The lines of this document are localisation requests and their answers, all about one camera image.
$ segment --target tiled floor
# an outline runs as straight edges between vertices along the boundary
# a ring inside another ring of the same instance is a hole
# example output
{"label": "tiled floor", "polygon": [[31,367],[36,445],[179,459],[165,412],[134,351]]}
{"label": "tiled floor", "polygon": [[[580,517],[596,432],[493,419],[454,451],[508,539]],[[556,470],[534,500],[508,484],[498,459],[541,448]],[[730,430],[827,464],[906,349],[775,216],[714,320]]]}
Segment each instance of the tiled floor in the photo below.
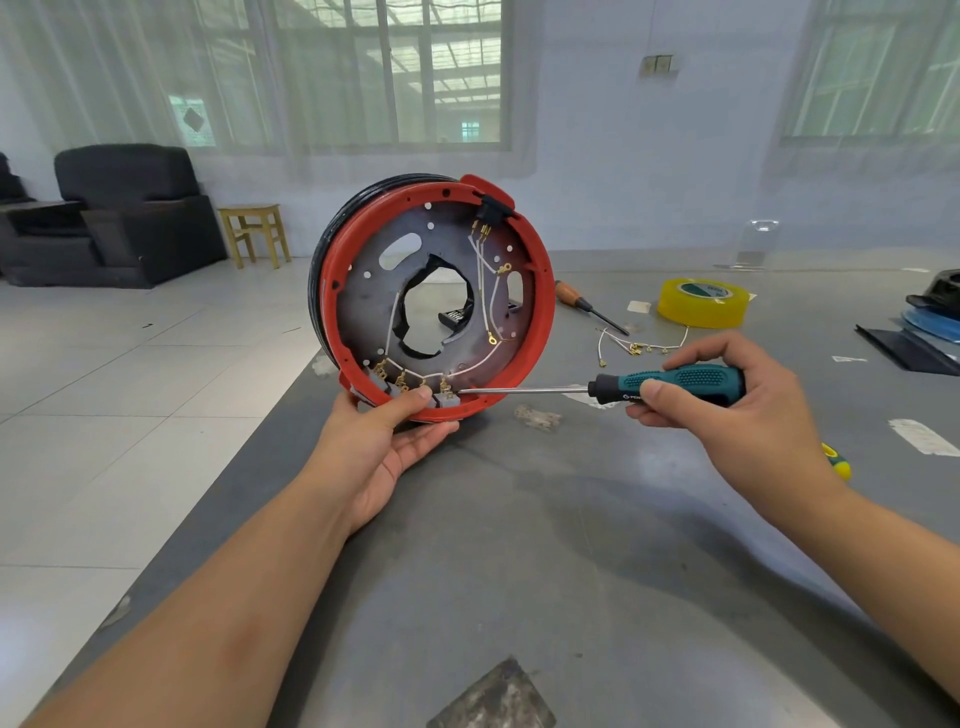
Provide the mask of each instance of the tiled floor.
{"label": "tiled floor", "polygon": [[152,291],[0,281],[0,728],[316,354],[308,265],[227,261]]}

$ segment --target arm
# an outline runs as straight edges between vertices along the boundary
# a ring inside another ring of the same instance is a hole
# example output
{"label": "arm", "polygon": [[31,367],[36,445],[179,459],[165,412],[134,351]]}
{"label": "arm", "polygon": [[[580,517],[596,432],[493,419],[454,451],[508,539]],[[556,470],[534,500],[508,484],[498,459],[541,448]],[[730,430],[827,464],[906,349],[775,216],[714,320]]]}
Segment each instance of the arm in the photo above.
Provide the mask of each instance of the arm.
{"label": "arm", "polygon": [[300,474],[27,726],[266,725],[347,536],[457,428],[394,435],[428,398],[413,390],[361,415],[342,394]]}
{"label": "arm", "polygon": [[747,380],[747,396],[729,410],[649,380],[645,403],[628,415],[696,435],[760,516],[960,700],[960,547],[848,488],[823,455],[796,376],[740,334],[684,347],[664,368],[716,357]]}

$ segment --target screwdriver shaft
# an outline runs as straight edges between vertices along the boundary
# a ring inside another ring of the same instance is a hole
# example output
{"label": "screwdriver shaft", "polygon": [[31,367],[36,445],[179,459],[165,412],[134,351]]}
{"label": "screwdriver shaft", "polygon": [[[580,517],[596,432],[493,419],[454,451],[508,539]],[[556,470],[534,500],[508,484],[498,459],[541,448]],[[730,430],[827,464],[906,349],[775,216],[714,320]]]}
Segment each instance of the screwdriver shaft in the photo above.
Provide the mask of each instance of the screwdriver shaft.
{"label": "screwdriver shaft", "polygon": [[555,395],[586,392],[587,387],[576,385],[569,387],[486,387],[480,389],[462,389],[461,395]]}

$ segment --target sheer curtain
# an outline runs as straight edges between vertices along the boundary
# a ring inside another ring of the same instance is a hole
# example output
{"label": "sheer curtain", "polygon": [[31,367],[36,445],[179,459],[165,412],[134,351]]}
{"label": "sheer curtain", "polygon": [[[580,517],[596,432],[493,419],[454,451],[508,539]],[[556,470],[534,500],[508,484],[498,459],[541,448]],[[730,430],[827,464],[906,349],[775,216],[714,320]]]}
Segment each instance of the sheer curtain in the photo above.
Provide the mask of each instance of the sheer curtain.
{"label": "sheer curtain", "polygon": [[540,13],[540,0],[0,0],[0,52],[51,155],[186,147],[215,204],[279,202],[308,255],[367,182],[526,173]]}

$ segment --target clear plastic stand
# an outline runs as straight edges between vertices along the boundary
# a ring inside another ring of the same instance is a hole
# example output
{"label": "clear plastic stand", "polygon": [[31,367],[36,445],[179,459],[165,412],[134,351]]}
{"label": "clear plastic stand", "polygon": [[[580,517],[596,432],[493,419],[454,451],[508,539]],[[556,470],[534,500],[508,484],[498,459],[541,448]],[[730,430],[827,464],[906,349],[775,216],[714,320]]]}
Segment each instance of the clear plastic stand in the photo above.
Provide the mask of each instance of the clear plastic stand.
{"label": "clear plastic stand", "polygon": [[740,234],[733,263],[717,264],[713,267],[731,271],[764,272],[769,264],[767,258],[777,249],[779,239],[779,220],[750,220]]}

